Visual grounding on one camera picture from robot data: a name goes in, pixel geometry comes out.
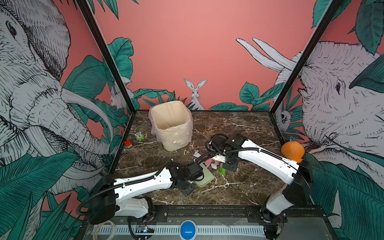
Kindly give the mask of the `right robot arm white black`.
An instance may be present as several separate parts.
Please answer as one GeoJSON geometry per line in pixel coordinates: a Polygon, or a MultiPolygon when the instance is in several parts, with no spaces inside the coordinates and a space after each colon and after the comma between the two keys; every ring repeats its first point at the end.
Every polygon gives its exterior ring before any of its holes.
{"type": "Polygon", "coordinates": [[[216,154],[213,159],[223,163],[226,170],[235,172],[240,160],[248,161],[285,183],[260,209],[264,220],[271,221],[292,206],[305,207],[312,202],[313,174],[309,162],[297,162],[287,154],[281,157],[240,134],[232,137],[216,134],[205,145],[209,152],[216,154]]]}

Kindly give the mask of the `beige trash bin with liner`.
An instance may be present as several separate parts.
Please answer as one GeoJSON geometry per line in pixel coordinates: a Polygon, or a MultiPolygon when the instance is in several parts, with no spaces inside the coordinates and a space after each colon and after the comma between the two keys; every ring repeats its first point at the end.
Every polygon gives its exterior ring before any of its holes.
{"type": "Polygon", "coordinates": [[[150,108],[151,134],[172,152],[187,146],[193,135],[191,111],[181,101],[172,101],[150,108]]]}

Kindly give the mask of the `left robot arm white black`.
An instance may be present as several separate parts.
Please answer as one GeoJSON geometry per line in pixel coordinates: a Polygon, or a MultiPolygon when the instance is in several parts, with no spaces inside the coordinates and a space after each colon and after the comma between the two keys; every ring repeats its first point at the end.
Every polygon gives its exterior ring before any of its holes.
{"type": "Polygon", "coordinates": [[[156,217],[151,198],[145,194],[157,190],[178,189],[188,196],[195,182],[204,178],[199,162],[181,165],[166,162],[153,173],[126,179],[103,177],[91,190],[89,197],[76,209],[78,216],[88,216],[90,223],[101,224],[113,217],[131,217],[150,222],[156,217]]]}

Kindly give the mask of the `light green dustpan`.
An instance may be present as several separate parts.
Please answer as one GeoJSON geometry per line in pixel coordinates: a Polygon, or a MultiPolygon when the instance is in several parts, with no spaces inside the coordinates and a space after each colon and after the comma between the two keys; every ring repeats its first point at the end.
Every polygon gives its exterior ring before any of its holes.
{"type": "Polygon", "coordinates": [[[204,187],[215,179],[215,176],[208,170],[205,164],[201,163],[200,166],[203,169],[203,176],[198,178],[197,182],[194,182],[198,187],[204,187]]]}

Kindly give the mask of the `light green hand brush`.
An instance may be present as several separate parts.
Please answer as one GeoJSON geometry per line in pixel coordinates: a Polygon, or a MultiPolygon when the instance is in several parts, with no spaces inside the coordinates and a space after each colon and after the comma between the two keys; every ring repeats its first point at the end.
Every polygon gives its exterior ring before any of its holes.
{"type": "Polygon", "coordinates": [[[226,169],[224,169],[223,167],[220,167],[220,169],[219,169],[219,174],[220,174],[221,176],[225,176],[225,175],[226,175],[226,169]]]}

